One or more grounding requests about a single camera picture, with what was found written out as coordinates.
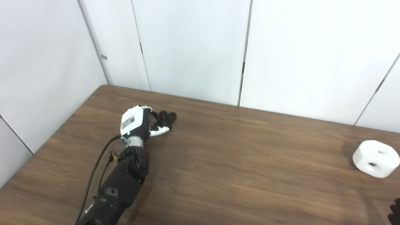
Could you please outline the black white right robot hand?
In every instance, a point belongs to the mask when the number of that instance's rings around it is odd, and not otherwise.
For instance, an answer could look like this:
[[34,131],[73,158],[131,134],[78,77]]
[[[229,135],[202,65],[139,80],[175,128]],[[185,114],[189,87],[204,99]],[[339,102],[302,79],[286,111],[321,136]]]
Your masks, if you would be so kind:
[[400,225],[400,198],[396,198],[390,205],[391,212],[387,215],[391,225]]

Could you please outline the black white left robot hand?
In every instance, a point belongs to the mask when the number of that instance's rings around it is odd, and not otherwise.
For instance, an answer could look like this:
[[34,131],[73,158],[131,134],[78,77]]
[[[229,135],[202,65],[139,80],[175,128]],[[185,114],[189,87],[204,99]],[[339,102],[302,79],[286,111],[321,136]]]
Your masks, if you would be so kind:
[[158,113],[149,106],[137,105],[122,115],[120,134],[126,140],[130,137],[139,137],[146,141],[150,137],[169,132],[176,118],[175,112]]

